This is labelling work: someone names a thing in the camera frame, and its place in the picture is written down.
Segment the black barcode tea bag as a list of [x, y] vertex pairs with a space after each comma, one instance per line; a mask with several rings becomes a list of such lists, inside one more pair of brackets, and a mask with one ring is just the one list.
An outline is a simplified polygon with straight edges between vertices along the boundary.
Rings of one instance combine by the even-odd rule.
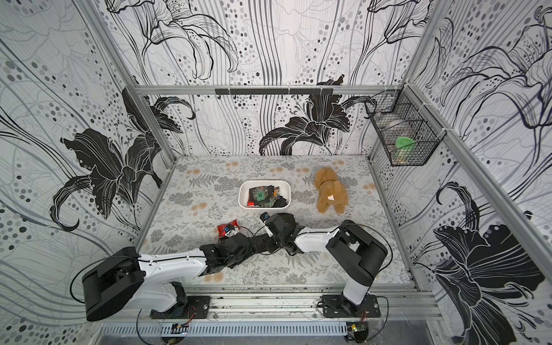
[[274, 208], [285, 208], [288, 206], [288, 200], [281, 195], [276, 199], [273, 207]]

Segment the large green tea bag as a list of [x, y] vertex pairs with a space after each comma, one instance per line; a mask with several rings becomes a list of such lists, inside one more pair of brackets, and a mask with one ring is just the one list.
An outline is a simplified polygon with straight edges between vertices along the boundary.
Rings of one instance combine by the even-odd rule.
[[273, 185], [262, 185], [249, 190], [249, 199], [258, 207], [272, 207], [277, 198]]

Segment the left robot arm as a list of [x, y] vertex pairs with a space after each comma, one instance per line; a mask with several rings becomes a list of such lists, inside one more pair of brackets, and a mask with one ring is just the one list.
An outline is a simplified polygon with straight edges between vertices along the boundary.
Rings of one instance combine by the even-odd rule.
[[138, 254], [133, 247], [123, 248], [83, 276], [86, 319], [101, 321], [135, 309], [150, 310], [157, 319], [190, 317], [195, 308], [179, 279], [219, 273], [253, 255], [276, 250], [267, 234], [236, 234], [174, 254]]

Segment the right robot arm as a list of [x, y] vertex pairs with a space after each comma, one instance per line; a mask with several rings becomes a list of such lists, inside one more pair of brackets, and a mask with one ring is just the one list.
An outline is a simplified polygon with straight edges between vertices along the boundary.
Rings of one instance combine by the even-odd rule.
[[290, 256], [326, 252], [339, 263], [349, 276], [342, 291], [343, 306], [358, 307], [365, 301], [389, 254], [382, 242], [351, 220], [327, 229], [310, 229], [299, 226], [293, 214], [264, 212], [260, 221], [267, 230], [263, 252], [284, 249]]

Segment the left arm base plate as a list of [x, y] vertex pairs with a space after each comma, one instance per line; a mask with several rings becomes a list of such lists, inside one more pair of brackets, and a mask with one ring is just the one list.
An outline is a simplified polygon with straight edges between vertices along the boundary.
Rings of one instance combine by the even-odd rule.
[[203, 320], [208, 316], [210, 304], [210, 296], [188, 296], [186, 302], [177, 302], [173, 307], [165, 312], [152, 310], [149, 316], [152, 319], [162, 320]]

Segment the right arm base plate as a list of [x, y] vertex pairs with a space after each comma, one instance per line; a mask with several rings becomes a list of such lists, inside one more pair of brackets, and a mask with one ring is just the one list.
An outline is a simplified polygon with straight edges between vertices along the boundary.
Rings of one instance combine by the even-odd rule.
[[323, 295], [316, 306], [322, 309], [323, 315], [327, 319], [373, 319], [381, 317], [377, 297], [370, 294], [366, 294], [358, 306], [347, 300], [343, 295]]

